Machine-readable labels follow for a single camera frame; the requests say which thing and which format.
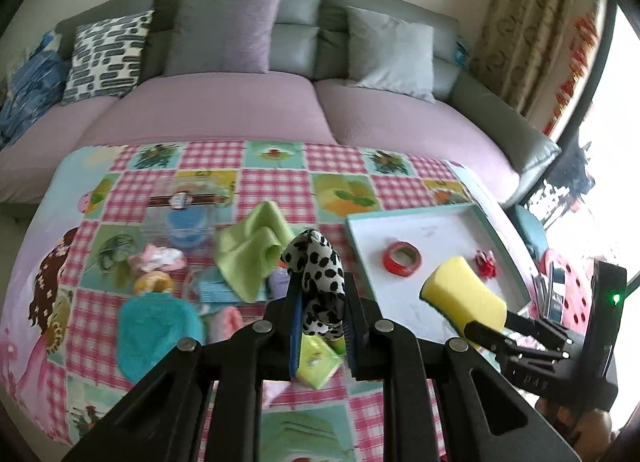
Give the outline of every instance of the white tray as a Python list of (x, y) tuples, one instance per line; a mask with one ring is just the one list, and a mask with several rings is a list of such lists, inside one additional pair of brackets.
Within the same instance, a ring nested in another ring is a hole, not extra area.
[[(380, 211), (347, 216), (346, 234), (360, 259), (382, 315), (409, 328), (417, 337), (444, 343), (458, 336), (450, 323), (420, 299), (425, 280), (452, 256), (472, 262), (476, 249), (494, 252), (498, 276), (485, 285), (512, 312), (530, 303), (529, 292), (500, 237), (476, 204)], [(382, 255), (393, 242), (413, 244), (422, 265), (403, 278), (387, 272)]]

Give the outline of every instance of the sponge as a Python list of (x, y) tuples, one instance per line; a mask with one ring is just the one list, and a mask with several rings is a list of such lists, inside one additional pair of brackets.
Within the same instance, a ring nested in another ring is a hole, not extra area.
[(501, 331), (507, 305), (469, 267), (464, 257), (449, 258), (424, 282), (420, 297), (443, 314), (461, 335), (471, 321)]

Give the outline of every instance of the sofa seat cushion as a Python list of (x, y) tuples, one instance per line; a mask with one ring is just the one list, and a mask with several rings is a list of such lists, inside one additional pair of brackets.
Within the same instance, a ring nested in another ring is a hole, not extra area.
[(115, 97), (55, 105), (18, 141), (0, 152), (0, 202), (37, 204), (60, 162), (84, 131), (116, 104)]
[(209, 72), (142, 83), (96, 121), (78, 147), (222, 139), (335, 144), (307, 79)]
[(336, 79), (318, 81), (316, 93), (340, 144), (459, 162), (475, 171), (501, 203), (518, 187), (520, 177), (500, 148), (443, 102), (349, 88)]

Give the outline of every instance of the sofa backrest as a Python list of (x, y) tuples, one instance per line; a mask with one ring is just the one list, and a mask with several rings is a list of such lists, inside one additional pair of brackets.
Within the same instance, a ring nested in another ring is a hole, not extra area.
[[(71, 56), (76, 28), (155, 9), (142, 55), (140, 80), (162, 75), (180, 0), (110, 0), (58, 23), (62, 34), (60, 55)], [(434, 91), (447, 100), (458, 79), (454, 62), (458, 21), (402, 0), (282, 0), (271, 36), (272, 70), (298, 74), (308, 79), (348, 76), (349, 31), (346, 7), (375, 10), (434, 28)]]

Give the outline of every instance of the throw pillow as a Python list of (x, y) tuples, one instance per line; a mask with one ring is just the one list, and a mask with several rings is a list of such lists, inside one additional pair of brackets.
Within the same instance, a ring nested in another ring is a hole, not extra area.
[(182, 0), (165, 76), (269, 71), (280, 0)]
[(348, 7), (347, 86), (388, 90), (434, 103), (433, 27)]
[(79, 26), (62, 103), (130, 92), (138, 84), (152, 15), (148, 10)]

